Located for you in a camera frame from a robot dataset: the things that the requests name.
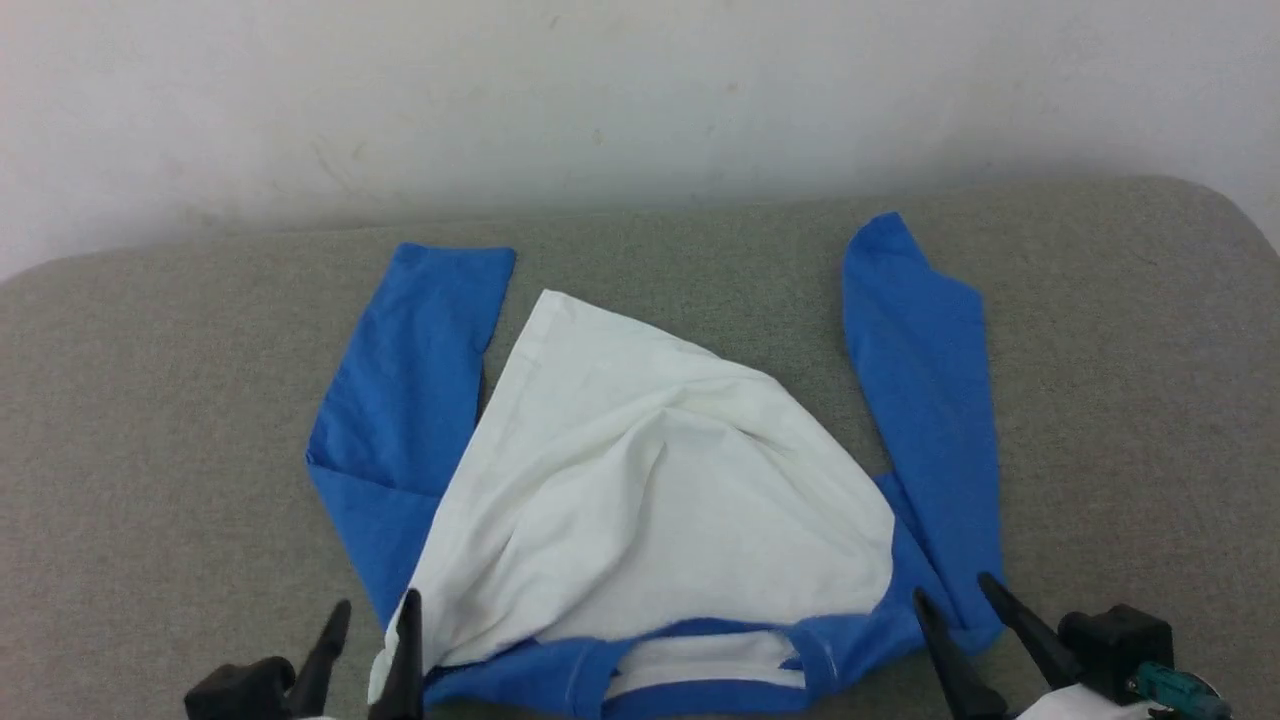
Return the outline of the grey fabric sofa cushion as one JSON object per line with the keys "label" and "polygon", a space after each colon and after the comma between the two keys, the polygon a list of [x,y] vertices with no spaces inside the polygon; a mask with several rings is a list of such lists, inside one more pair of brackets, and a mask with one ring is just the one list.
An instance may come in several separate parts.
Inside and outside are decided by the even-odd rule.
{"label": "grey fabric sofa cushion", "polygon": [[165,243],[0,283],[0,720],[186,720],[227,662],[301,659],[355,602],[329,706],[381,630],[305,468],[399,243],[508,246],[494,382],[558,290],[772,374],[868,470],[838,268],[899,211],[984,299],[1007,585],[1050,623],[1125,602],[1239,720],[1280,720],[1280,254],[1183,179],[453,220]]}

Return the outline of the white and blue shirt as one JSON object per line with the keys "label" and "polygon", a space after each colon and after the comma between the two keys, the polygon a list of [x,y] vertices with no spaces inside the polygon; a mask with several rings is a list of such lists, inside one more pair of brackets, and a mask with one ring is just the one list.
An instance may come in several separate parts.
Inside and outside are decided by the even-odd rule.
{"label": "white and blue shirt", "polygon": [[924,644],[1002,624],[986,314],[904,219],[842,268],[852,369],[891,469],[868,471],[773,377],[545,290],[485,407],[516,251],[403,243],[317,410],[316,491],[422,702],[579,720],[796,712]]}

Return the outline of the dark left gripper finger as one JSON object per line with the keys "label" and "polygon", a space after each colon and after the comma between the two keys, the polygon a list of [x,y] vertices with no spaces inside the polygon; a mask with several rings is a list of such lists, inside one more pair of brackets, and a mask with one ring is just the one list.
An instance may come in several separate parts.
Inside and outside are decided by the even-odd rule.
{"label": "dark left gripper finger", "polygon": [[396,650],[380,694],[370,703],[367,720],[424,720],[421,597],[408,588],[396,621]]}
{"label": "dark left gripper finger", "polygon": [[335,603],[320,637],[297,671],[289,692],[289,711],[294,720],[325,715],[332,671],[346,647],[351,612],[348,600]]}

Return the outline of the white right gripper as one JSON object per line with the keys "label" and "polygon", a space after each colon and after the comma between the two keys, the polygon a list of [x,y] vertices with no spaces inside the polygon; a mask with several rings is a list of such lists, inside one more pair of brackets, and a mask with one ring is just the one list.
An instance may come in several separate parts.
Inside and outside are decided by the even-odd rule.
{"label": "white right gripper", "polygon": [[[1076,684],[1083,673],[1076,656],[1057,632],[1032,612],[995,575],[983,571],[978,584],[1000,621],[1015,633],[1039,674],[1052,689],[1020,711],[1014,720],[1158,720],[1165,706],[1138,697],[1119,703]],[[952,720],[1011,720],[1005,698],[988,687],[954,642],[945,616],[923,588],[911,601],[925,648]]]}

